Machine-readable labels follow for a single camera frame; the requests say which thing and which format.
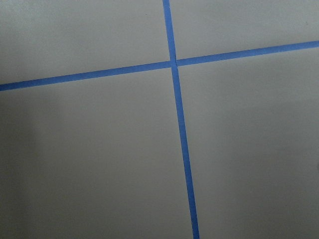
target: gray floor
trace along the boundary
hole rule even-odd
[[[319,40],[319,3],[171,0],[177,59]],[[169,60],[160,0],[0,2],[0,84]],[[202,239],[317,239],[318,48],[179,67]],[[190,239],[171,69],[0,92],[0,238]]]

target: vertical blue line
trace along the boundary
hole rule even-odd
[[[184,110],[183,110],[183,103],[182,103],[182,97],[181,97],[178,68],[176,64],[176,50],[175,50],[173,25],[172,25],[171,14],[170,14],[169,0],[163,0],[163,7],[164,7],[166,33],[167,33],[167,40],[168,40],[169,58],[170,58],[170,64],[171,64],[171,74],[173,77],[173,87],[174,87],[175,103],[176,103],[176,110],[177,110],[179,136],[180,136],[181,150],[182,150],[183,162],[184,162],[190,218],[191,218],[191,225],[193,230],[193,238],[199,239],[193,180],[191,176],[191,169],[190,169],[190,162],[189,162]]]

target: blue tape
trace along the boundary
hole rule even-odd
[[[114,75],[127,74],[127,73],[133,73],[133,72],[150,71],[150,70],[163,69],[163,68],[169,68],[169,67],[170,67],[170,62],[164,61],[164,62],[121,67],[121,68],[102,70],[102,71],[92,71],[92,72],[85,72],[85,73],[66,75],[66,76],[57,76],[57,77],[43,78],[43,79],[30,80],[30,81],[21,81],[21,82],[2,84],[0,85],[0,91],[56,84],[56,83],[69,82],[69,81],[79,81],[79,80],[99,78],[99,77],[105,77],[105,76],[114,76]]]
[[[193,64],[199,64],[199,63],[205,63],[205,62],[223,61],[223,60],[229,60],[229,59],[235,59],[235,58],[258,56],[258,55],[272,54],[272,53],[285,52],[285,51],[296,51],[296,50],[315,48],[315,47],[319,47],[319,41],[310,41],[310,42],[303,42],[303,43],[296,43],[296,44],[289,44],[289,45],[282,45],[282,46],[271,46],[271,47],[258,48],[258,49],[245,50],[245,51],[235,51],[235,52],[208,55],[208,56],[192,57],[192,58],[177,60],[176,63],[178,66],[186,66],[186,65],[193,65]]]
[[[170,57],[170,63],[171,63],[171,73],[173,77],[173,87],[174,87],[175,103],[176,103],[176,110],[177,110],[179,136],[180,136],[181,150],[182,150],[183,162],[184,162],[186,187],[187,187],[187,194],[188,194],[188,203],[189,203],[193,238],[199,239],[193,180],[192,180],[191,169],[190,169],[184,110],[183,110],[183,103],[182,103],[182,97],[181,97],[178,68],[176,64],[176,50],[175,50],[175,41],[174,41],[173,25],[172,25],[171,14],[170,14],[169,0],[163,0],[163,7],[164,7],[169,57]]]

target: blue line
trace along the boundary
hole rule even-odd
[[[98,78],[98,77],[104,77],[104,76],[114,76],[114,75],[127,74],[127,73],[133,73],[133,72],[150,71],[150,70],[163,69],[163,68],[169,68],[169,67],[170,67],[170,62],[164,61],[164,62],[121,67],[121,68],[102,70],[102,71],[92,71],[92,72],[85,72],[85,73],[66,75],[66,76],[56,76],[56,77],[43,78],[43,79],[37,79],[37,80],[2,84],[0,85],[0,91],[56,84],[56,83],[69,82],[69,81],[79,81],[79,80]]]
[[[170,63],[171,63],[171,73],[173,77],[173,87],[174,87],[175,103],[176,103],[176,110],[177,110],[179,136],[180,136],[181,150],[182,150],[183,162],[184,162],[190,218],[191,218],[191,224],[192,224],[192,230],[193,230],[193,238],[199,239],[193,180],[191,176],[191,169],[190,169],[190,162],[189,162],[184,110],[183,110],[183,103],[182,103],[182,97],[181,97],[178,68],[176,64],[176,51],[175,51],[174,33],[173,33],[173,25],[172,25],[171,14],[170,14],[169,0],[163,0],[163,7],[164,7],[166,33],[167,33],[167,40],[168,40],[169,57],[170,57]]]
[[[271,46],[271,47],[258,48],[258,49],[245,50],[245,51],[235,51],[235,52],[221,53],[221,54],[208,55],[208,56],[192,57],[192,58],[177,60],[176,62],[178,66],[186,66],[186,65],[193,65],[193,64],[199,64],[199,63],[205,63],[205,62],[223,61],[223,60],[229,60],[229,59],[235,59],[235,58],[258,56],[258,55],[272,54],[272,53],[285,52],[285,51],[296,51],[296,50],[315,48],[315,47],[319,47],[319,41],[310,41],[310,42],[281,45],[281,46]]]

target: horizontal blue line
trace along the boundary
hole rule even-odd
[[[69,82],[69,81],[79,81],[79,80],[105,77],[105,76],[114,76],[114,75],[127,74],[127,73],[133,73],[133,72],[150,71],[150,70],[157,70],[157,69],[163,69],[163,68],[169,68],[169,67],[170,67],[170,62],[164,61],[164,62],[144,64],[144,65],[137,65],[137,66],[121,67],[121,68],[115,68],[115,69],[109,69],[109,70],[78,73],[78,74],[72,74],[72,75],[66,75],[66,76],[56,76],[56,77],[43,78],[43,79],[37,79],[37,80],[2,84],[0,85],[0,91],[56,84],[56,83]]]
[[[223,61],[223,60],[229,60],[229,59],[235,59],[235,58],[258,56],[258,55],[272,54],[272,53],[285,52],[285,51],[295,51],[295,50],[315,48],[315,47],[319,47],[319,41],[310,41],[310,42],[303,42],[303,43],[296,43],[296,44],[289,44],[289,45],[258,48],[258,49],[252,49],[252,50],[221,53],[221,54],[208,55],[208,56],[192,57],[192,58],[177,60],[176,63],[178,66],[186,66],[186,65],[193,65],[193,64],[199,64],[199,63],[205,63],[205,62]]]

